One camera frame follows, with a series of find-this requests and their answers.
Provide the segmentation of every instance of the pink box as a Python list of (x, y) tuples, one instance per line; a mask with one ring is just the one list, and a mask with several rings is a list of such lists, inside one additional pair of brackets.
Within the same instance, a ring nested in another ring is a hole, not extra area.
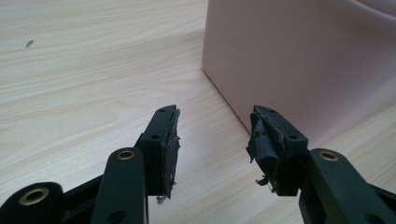
[(203, 68), (248, 129), (272, 107), (318, 147), (395, 103), (395, 15), (389, 0), (209, 0)]

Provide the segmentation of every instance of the wood grain surface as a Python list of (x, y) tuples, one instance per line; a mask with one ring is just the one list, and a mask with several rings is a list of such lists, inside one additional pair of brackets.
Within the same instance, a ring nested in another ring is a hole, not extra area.
[[(2, 1), (0, 204), (36, 182), (68, 191), (177, 105), (177, 185), (151, 223), (302, 223), (298, 198), (254, 183), (249, 134), (202, 71), (207, 2)], [(396, 192), (396, 105), (325, 147)]]

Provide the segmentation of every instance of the table surface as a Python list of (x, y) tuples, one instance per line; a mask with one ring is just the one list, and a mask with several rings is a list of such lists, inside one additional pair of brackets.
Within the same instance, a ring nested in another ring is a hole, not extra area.
[[(0, 4), (0, 204), (53, 181), (68, 191), (103, 173), (156, 109), (177, 105), (172, 199), (151, 223), (302, 223), (298, 198), (254, 183), (249, 134), (202, 70), (207, 2), (3, 1)], [(396, 105), (325, 147), (396, 193)]]

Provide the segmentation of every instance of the screw hole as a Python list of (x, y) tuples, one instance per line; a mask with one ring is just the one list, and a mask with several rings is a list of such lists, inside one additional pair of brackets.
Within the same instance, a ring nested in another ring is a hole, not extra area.
[(134, 152), (133, 151), (122, 151), (119, 154), (117, 154), (117, 159), (121, 161), (129, 160), (134, 157)]
[(32, 205), (43, 201), (49, 195), (50, 190), (47, 188), (38, 188), (27, 191), (20, 197), (20, 205)]
[(321, 151), (319, 153), (319, 156), (326, 161), (338, 161), (339, 160), (338, 156), (331, 152)]
[(107, 221), (111, 224), (121, 223), (126, 217), (126, 214), (122, 210), (115, 211), (108, 216)]

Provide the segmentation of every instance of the black bracket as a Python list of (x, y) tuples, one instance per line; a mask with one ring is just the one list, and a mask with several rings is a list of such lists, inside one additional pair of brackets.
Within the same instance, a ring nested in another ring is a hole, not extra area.
[(305, 223), (396, 223), (396, 195), (368, 185), (346, 157), (307, 149), (308, 139), (274, 109), (254, 106), (247, 153), (278, 196), (296, 196)]
[(134, 147), (114, 151), (105, 173), (66, 193), (56, 183), (20, 189), (0, 223), (148, 223), (148, 196), (171, 198), (179, 138), (175, 105), (158, 109)]

